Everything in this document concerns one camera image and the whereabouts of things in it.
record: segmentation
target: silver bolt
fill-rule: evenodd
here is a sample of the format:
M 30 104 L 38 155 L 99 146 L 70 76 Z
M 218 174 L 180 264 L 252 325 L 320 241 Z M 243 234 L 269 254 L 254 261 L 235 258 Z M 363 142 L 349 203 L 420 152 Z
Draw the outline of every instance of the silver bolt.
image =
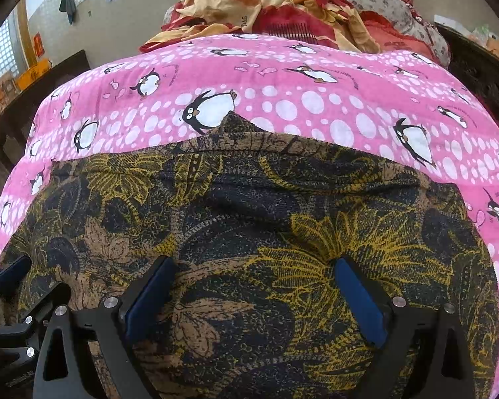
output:
M 404 308 L 407 305 L 407 301 L 403 297 L 392 298 L 392 303 L 396 308 Z
M 68 310 L 67 307 L 64 304 L 62 304 L 61 306 L 57 306 L 55 308 L 55 314 L 58 317 L 60 317 L 61 315 L 64 315 L 65 313 L 67 313 L 67 310 Z
M 116 297 L 109 297 L 106 298 L 104 301 L 104 306 L 108 309 L 114 308 L 118 304 L 118 298 Z
M 446 303 L 444 305 L 444 310 L 447 312 L 447 313 L 454 313 L 455 312 L 455 307 L 451 304 L 451 303 Z

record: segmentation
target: white polka dot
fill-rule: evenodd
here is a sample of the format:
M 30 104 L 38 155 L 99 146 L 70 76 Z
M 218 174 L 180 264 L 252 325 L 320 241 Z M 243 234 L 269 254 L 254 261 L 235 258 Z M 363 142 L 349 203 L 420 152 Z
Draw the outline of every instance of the white polka dot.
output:
M 303 106 L 313 114 L 323 112 L 323 99 L 315 91 L 306 91 L 301 96 Z
M 283 129 L 283 132 L 290 133 L 291 135 L 301 135 L 301 130 L 299 130 L 294 124 L 287 124 Z
M 351 147 L 355 140 L 353 131 L 342 120 L 334 120 L 329 127 L 331 137 L 336 144 L 344 147 Z
M 152 115 L 148 120 L 146 120 L 146 124 L 144 125 L 145 132 L 152 132 L 155 127 L 157 127 L 159 119 L 156 115 Z
M 499 284 L 499 261 L 493 263 L 493 269 L 495 270 L 495 276 L 497 277 L 497 283 Z
M 157 101 L 152 105 L 151 112 L 157 111 L 161 107 L 161 102 Z
M 469 142 L 469 139 L 465 133 L 462 134 L 462 142 L 464 144 L 464 148 L 466 149 L 466 152 L 471 153 L 473 150 L 473 147 L 471 146 L 471 142 Z
M 488 169 L 486 168 L 486 165 L 484 164 L 483 161 L 480 159 L 477 160 L 477 168 L 479 170 L 479 174 L 483 179 L 488 178 Z
M 105 139 L 100 139 L 99 141 L 94 144 L 94 147 L 92 148 L 93 153 L 99 153 L 102 146 L 104 145 Z
M 392 151 L 392 149 L 387 146 L 387 145 L 381 145 L 379 147 L 379 154 L 382 156 L 382 157 L 385 157 L 387 159 L 390 159 L 391 161 L 394 160 L 394 152 Z
M 273 124 L 272 122 L 264 117 L 255 117 L 251 120 L 255 126 L 260 127 L 263 130 L 267 130 L 268 132 L 273 132 Z
M 493 160 L 488 153 L 484 154 L 484 162 L 486 163 L 486 166 L 489 170 L 493 171 L 495 169 L 495 164 L 493 163 Z
M 340 96 L 334 93 L 331 93 L 329 95 L 329 101 L 334 105 L 340 105 L 340 103 L 342 103 L 342 99 L 340 98 Z
M 273 97 L 277 95 L 277 90 L 273 85 L 267 85 L 262 89 L 262 94 L 264 94 L 267 97 Z
M 155 147 L 159 145 L 161 142 L 161 135 L 153 135 L 149 140 L 148 140 L 148 145 L 150 147 Z
M 451 151 L 454 154 L 454 157 L 456 157 L 457 160 L 462 160 L 462 147 L 460 146 L 458 141 L 451 141 Z
M 321 130 L 312 129 L 311 135 L 314 139 L 317 139 L 318 141 L 325 141 L 325 135 L 322 133 Z
M 125 116 L 124 126 L 128 127 L 133 122 L 135 115 L 137 115 L 136 109 L 132 109 L 131 111 L 129 111 L 128 115 Z
M 289 100 L 280 100 L 275 104 L 275 112 L 279 115 L 283 120 L 292 121 L 297 117 L 297 108 Z
M 362 101 L 358 97 L 355 97 L 354 95 L 350 95 L 350 102 L 351 105 L 353 105 L 357 109 L 364 108 L 364 103 L 362 103 Z
M 388 133 L 386 132 L 386 129 L 382 126 L 379 126 L 378 127 L 379 129 L 379 134 L 384 138 L 384 139 L 388 139 Z
M 360 133 L 362 133 L 366 138 L 374 138 L 377 134 L 377 128 L 374 122 L 371 121 L 371 118 L 366 114 L 358 114 L 355 119 L 355 123 L 357 124 Z
M 109 131 L 109 135 L 115 136 L 120 130 L 120 122 L 117 121 L 111 126 L 111 130 Z
M 184 106 L 192 102 L 192 94 L 183 93 L 176 98 L 176 105 Z
M 443 123 L 440 123 L 440 129 L 442 130 L 442 132 L 445 134 L 445 135 L 449 135 L 449 129 L 447 128 L 447 126 Z
M 468 169 L 462 163 L 460 164 L 460 174 L 464 180 L 468 179 Z
M 255 90 L 252 88 L 248 88 L 244 92 L 244 95 L 245 95 L 246 99 L 254 99 L 255 98 Z
M 137 136 L 139 136 L 139 133 L 140 133 L 140 129 L 138 126 L 134 126 L 129 132 L 128 134 L 125 136 L 125 140 L 124 142 L 129 145 L 131 144 L 133 141 L 135 141 L 137 139 Z
M 458 175 L 456 174 L 456 168 L 454 167 L 454 163 L 450 157 L 445 157 L 442 161 L 444 170 L 446 174 L 451 177 L 453 180 L 456 180 Z

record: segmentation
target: dark towel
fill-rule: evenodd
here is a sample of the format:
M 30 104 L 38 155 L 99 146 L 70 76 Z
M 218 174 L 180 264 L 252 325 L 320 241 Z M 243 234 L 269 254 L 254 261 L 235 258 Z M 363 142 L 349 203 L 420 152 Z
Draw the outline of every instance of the dark towel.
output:
M 69 16 L 69 23 L 72 25 L 74 22 L 74 14 L 76 13 L 76 3 L 74 0 L 61 0 L 59 11 L 67 12 L 67 15 Z

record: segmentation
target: wooden table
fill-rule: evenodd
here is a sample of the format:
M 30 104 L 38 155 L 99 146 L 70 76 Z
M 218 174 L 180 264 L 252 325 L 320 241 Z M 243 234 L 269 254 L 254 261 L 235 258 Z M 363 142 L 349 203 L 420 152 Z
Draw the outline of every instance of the wooden table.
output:
M 6 137 L 13 138 L 24 150 L 26 137 L 22 128 L 33 121 L 41 102 L 57 87 L 90 70 L 85 51 L 81 50 L 52 67 L 43 76 L 21 92 L 0 113 L 0 162 L 11 171 L 14 164 L 4 151 Z

